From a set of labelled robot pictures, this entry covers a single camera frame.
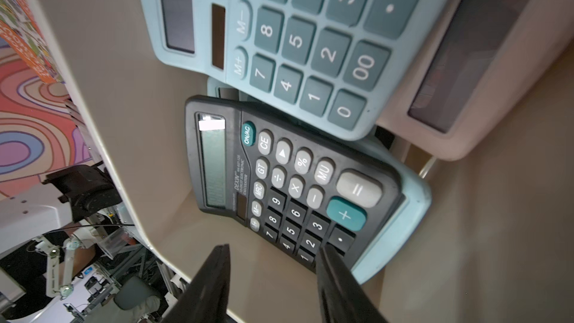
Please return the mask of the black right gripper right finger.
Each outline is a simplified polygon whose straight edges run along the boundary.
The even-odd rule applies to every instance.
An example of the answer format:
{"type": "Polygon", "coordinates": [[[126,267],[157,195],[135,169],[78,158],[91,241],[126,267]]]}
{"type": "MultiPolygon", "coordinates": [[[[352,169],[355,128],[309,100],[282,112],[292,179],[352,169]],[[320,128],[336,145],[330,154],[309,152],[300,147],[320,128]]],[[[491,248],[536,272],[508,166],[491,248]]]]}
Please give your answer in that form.
{"type": "Polygon", "coordinates": [[[333,245],[321,248],[315,262],[323,322],[387,321],[364,293],[333,245]]]}

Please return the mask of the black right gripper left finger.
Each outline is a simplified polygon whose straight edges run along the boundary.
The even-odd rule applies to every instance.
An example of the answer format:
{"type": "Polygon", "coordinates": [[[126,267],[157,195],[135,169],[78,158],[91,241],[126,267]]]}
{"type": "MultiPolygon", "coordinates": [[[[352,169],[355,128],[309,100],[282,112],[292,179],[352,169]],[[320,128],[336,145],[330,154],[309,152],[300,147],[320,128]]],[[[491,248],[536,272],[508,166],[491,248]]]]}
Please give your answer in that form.
{"type": "Polygon", "coordinates": [[[162,322],[226,322],[230,273],[230,246],[215,246],[162,322]]]}

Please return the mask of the cream plastic storage box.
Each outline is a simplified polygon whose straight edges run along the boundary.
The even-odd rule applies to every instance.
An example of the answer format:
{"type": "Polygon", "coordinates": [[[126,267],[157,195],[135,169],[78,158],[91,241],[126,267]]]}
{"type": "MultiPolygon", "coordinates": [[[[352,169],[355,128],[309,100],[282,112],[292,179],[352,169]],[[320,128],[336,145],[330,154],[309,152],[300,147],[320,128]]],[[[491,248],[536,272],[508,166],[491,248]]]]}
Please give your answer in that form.
{"type": "MultiPolygon", "coordinates": [[[[230,314],[242,322],[319,322],[315,275],[236,222],[200,212],[189,175],[185,100],[200,73],[161,63],[140,0],[27,0],[145,242],[191,279],[231,247],[230,314]]],[[[464,158],[431,162],[433,202],[407,243],[365,286],[391,322],[573,320],[573,40],[526,26],[491,80],[535,84],[464,158]]]]}

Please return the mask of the light blue calculator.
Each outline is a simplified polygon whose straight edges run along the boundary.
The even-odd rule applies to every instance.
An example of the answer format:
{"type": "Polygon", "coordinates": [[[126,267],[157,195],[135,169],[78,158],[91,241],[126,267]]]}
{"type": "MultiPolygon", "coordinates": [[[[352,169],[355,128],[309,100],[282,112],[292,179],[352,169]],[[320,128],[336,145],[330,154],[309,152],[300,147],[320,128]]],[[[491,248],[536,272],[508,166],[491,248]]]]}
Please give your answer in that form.
{"type": "Polygon", "coordinates": [[[141,0],[158,60],[365,137],[448,0],[141,0]]]}

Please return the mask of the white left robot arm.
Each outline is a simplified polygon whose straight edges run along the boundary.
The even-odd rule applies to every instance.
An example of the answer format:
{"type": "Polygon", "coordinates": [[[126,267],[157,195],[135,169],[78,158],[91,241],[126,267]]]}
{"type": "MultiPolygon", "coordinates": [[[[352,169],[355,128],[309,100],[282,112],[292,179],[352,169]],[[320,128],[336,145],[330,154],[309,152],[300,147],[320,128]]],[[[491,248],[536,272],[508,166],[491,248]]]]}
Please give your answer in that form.
{"type": "Polygon", "coordinates": [[[96,166],[51,173],[28,191],[1,200],[1,252],[121,202],[110,176],[96,166]]]}

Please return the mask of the colourful treehouse book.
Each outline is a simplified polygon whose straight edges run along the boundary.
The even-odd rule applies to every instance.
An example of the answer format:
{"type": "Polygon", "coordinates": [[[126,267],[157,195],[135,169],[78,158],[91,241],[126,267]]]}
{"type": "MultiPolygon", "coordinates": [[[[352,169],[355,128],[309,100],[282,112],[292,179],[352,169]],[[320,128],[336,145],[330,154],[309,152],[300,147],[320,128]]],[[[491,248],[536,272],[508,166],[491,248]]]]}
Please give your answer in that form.
{"type": "Polygon", "coordinates": [[[1,0],[1,39],[43,82],[64,81],[26,0],[1,0]]]}

